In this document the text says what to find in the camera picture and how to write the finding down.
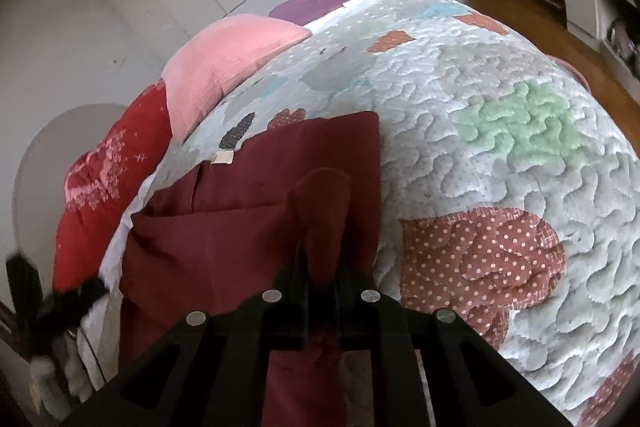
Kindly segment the patchwork heart quilt bedspread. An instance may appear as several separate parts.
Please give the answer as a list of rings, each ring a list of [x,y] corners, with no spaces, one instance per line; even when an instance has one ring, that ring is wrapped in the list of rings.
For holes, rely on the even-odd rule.
[[[306,118],[380,118],[383,293],[450,306],[568,420],[600,426],[639,364],[639,159],[513,29],[450,0],[350,0],[172,146],[155,188]]]

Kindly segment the red embroidered pillow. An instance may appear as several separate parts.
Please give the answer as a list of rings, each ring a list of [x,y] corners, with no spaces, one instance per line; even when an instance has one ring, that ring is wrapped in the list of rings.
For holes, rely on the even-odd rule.
[[[157,81],[68,169],[55,235],[55,291],[68,291],[98,274],[122,214],[164,157],[170,139],[165,83]]]

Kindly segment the pink cushion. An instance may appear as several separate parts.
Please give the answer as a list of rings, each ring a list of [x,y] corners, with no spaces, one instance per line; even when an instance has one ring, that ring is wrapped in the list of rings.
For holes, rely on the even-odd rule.
[[[201,30],[162,72],[174,139],[184,141],[224,96],[310,36],[305,27],[254,14],[226,17]]]

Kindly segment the dark red knit sweater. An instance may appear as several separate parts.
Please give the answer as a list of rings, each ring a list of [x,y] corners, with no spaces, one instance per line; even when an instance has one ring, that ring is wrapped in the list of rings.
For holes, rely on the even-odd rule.
[[[119,365],[190,312],[235,310],[299,251],[311,278],[370,272],[380,226],[378,115],[279,124],[228,165],[203,161],[134,215],[122,256]]]

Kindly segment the white bed sheet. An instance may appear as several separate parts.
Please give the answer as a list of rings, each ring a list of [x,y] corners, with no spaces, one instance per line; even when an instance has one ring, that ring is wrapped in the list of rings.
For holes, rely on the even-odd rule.
[[[119,282],[122,277],[122,259],[129,233],[134,227],[132,216],[149,202],[156,189],[156,176],[157,173],[154,172],[142,182],[138,194],[122,214],[99,269],[99,277],[105,283],[107,293],[92,306],[80,322],[78,352],[91,384],[96,389],[102,388],[118,373],[122,306]]]

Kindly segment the purple pillow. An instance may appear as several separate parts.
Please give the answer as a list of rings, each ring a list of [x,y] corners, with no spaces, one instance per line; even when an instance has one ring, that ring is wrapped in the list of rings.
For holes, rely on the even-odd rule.
[[[350,0],[288,0],[273,8],[268,16],[305,26],[342,8]]]

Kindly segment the grey rounded headboard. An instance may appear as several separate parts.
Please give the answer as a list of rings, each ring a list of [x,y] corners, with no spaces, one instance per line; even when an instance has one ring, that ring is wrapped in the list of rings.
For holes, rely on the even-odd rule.
[[[14,180],[12,217],[17,249],[51,289],[55,232],[64,210],[64,176],[122,117],[116,103],[81,105],[53,118],[26,148]]]

